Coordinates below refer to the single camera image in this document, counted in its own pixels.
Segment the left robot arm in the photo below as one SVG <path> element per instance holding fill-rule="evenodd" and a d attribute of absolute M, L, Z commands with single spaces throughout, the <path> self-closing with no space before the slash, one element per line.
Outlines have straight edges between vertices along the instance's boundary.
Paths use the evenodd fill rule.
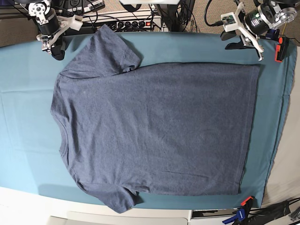
<path fill-rule="evenodd" d="M 280 26 L 292 22 L 297 16 L 298 0 L 264 0 L 256 1 L 256 7 L 249 13 L 245 12 L 245 4 L 241 0 L 235 1 L 237 9 L 221 15 L 224 32 L 222 40 L 229 40 L 240 32 L 238 43 L 229 43 L 226 50 L 255 49 L 258 60 L 263 60 L 264 48 L 258 40 L 268 30 L 277 30 Z"/>

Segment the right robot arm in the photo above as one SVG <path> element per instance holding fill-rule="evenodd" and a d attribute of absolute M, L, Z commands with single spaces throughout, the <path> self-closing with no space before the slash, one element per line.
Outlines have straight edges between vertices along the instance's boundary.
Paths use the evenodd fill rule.
<path fill-rule="evenodd" d="M 65 57 L 66 44 L 63 36 L 68 29 L 79 31 L 83 25 L 82 17 L 64 17 L 56 14 L 50 0 L 18 0 L 17 3 L 27 10 L 38 26 L 37 41 L 41 49 L 56 60 Z"/>

